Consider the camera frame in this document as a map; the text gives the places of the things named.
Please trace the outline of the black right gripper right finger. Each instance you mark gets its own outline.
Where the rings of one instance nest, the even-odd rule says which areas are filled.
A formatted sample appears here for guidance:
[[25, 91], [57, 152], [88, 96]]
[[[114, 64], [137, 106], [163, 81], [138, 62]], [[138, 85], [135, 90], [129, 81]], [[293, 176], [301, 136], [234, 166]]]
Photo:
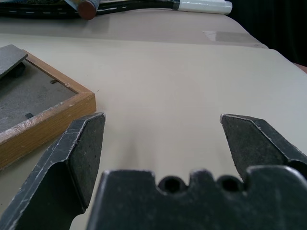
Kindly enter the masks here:
[[306, 184], [307, 157], [263, 119], [222, 114], [234, 165], [247, 184]]

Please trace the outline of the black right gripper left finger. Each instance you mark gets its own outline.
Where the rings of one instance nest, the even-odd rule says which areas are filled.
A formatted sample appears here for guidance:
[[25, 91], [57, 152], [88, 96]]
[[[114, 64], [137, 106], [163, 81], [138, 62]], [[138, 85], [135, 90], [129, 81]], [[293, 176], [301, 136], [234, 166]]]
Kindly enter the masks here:
[[3, 230], [68, 230], [89, 206], [96, 182], [104, 113], [73, 120], [35, 165], [0, 219]]

